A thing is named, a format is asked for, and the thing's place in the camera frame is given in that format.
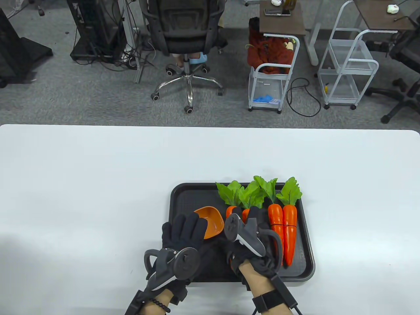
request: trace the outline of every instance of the black tray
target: black tray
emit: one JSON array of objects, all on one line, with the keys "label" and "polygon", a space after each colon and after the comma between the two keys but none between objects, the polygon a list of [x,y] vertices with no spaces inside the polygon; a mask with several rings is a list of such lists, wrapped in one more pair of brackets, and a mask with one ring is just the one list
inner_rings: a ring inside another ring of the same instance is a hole
[{"label": "black tray", "polygon": [[[283,185],[284,183],[277,183],[276,190],[280,191]],[[189,214],[205,206],[217,208],[223,219],[226,219],[227,205],[219,197],[215,183],[179,184],[171,193],[169,221],[172,222],[177,214]],[[269,203],[265,203],[263,209],[267,211],[268,206]],[[300,200],[298,200],[296,208],[298,211],[297,240],[293,265],[287,268],[282,267],[280,271],[280,276],[285,282],[303,282],[310,279],[315,272],[315,262]],[[210,263],[195,278],[194,282],[238,282],[238,278],[226,263],[225,254],[218,246],[223,238],[224,233],[222,232],[218,236],[205,241],[205,246],[210,249],[210,256],[205,263]]]}]

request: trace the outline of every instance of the toy carrot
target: toy carrot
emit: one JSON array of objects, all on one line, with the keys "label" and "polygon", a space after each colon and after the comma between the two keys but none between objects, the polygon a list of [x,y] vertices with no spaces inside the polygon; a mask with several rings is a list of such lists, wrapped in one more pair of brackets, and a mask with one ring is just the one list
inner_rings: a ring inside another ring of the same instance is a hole
[{"label": "toy carrot", "polygon": [[226,218],[228,218],[236,207],[241,206],[241,200],[238,197],[238,191],[242,187],[238,181],[231,182],[228,186],[216,183],[220,198],[229,206],[226,209]]},{"label": "toy carrot", "polygon": [[281,247],[284,252],[284,228],[283,228],[283,211],[281,206],[276,201],[276,183],[277,178],[266,182],[264,178],[260,176],[254,176],[254,180],[259,184],[261,189],[265,192],[265,195],[270,199],[271,205],[268,206],[268,218],[270,219],[270,227],[275,231],[281,239]]},{"label": "toy carrot", "polygon": [[297,234],[297,209],[296,201],[302,197],[299,184],[294,177],[289,178],[284,184],[280,194],[276,197],[283,203],[283,232],[284,232],[284,257],[286,264],[291,266],[294,258]]},{"label": "toy carrot", "polygon": [[264,191],[260,188],[256,181],[252,181],[246,188],[241,187],[238,190],[238,197],[241,200],[245,210],[242,212],[242,221],[248,220],[249,208],[256,206],[262,208],[264,202]]}]

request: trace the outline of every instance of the computer mouse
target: computer mouse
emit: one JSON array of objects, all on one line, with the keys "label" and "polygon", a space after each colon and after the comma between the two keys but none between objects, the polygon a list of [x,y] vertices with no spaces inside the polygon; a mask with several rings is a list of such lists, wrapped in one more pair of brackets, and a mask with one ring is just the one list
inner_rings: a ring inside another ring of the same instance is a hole
[{"label": "computer mouse", "polygon": [[281,0],[271,0],[271,4],[276,7],[281,6]]},{"label": "computer mouse", "polygon": [[399,7],[396,4],[390,4],[386,8],[386,11],[390,14],[396,14],[399,11]]}]

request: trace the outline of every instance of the brown desk top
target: brown desk top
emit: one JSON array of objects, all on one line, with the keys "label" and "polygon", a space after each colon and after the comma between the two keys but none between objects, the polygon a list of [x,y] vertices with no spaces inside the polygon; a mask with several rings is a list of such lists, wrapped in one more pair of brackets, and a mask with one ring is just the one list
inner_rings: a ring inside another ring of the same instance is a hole
[{"label": "brown desk top", "polygon": [[302,8],[300,3],[291,12],[291,16],[266,16],[265,8],[278,8],[270,0],[260,1],[260,33],[303,36],[306,34],[303,24]]},{"label": "brown desk top", "polygon": [[360,15],[363,17],[369,29],[377,30],[397,30],[407,31],[414,29],[413,25],[407,18],[394,21],[395,18],[401,18],[405,14],[401,12],[401,8],[397,14],[389,14],[386,8],[389,4],[399,3],[393,0],[354,0]]}]

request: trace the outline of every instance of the carrot leaves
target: carrot leaves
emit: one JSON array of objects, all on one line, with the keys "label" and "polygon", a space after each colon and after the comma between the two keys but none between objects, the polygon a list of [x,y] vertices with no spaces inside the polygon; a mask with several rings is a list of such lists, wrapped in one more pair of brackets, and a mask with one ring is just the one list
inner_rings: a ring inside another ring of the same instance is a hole
[{"label": "carrot leaves", "polygon": [[241,205],[241,200],[239,199],[238,191],[240,188],[243,188],[238,181],[231,182],[228,186],[225,186],[220,183],[216,183],[217,190],[219,192],[220,198],[230,206],[237,206]]},{"label": "carrot leaves", "polygon": [[265,197],[270,198],[271,202],[274,203],[274,199],[276,198],[277,178],[274,178],[271,181],[267,182],[261,176],[254,176],[254,180],[258,183],[258,185],[264,191]]},{"label": "carrot leaves", "polygon": [[238,190],[238,196],[244,208],[249,209],[252,206],[262,208],[265,193],[256,181],[252,181],[246,188],[241,187]]},{"label": "carrot leaves", "polygon": [[279,194],[276,197],[284,205],[296,205],[296,201],[302,197],[299,184],[294,177],[289,178]]}]

